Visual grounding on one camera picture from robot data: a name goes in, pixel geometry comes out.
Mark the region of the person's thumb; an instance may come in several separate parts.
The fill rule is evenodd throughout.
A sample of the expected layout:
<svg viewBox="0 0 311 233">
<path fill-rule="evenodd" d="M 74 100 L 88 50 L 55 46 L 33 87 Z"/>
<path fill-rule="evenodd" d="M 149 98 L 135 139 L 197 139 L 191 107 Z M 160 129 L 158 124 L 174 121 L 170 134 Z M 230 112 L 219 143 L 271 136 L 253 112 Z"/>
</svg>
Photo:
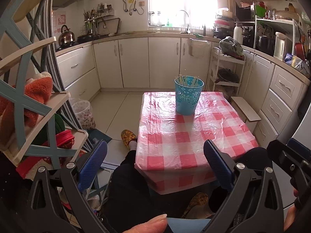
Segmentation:
<svg viewBox="0 0 311 233">
<path fill-rule="evenodd" d="M 168 225 L 167 214 L 162 214 L 152 218 L 146 223 L 132 227 L 124 233 L 163 233 Z"/>
</svg>

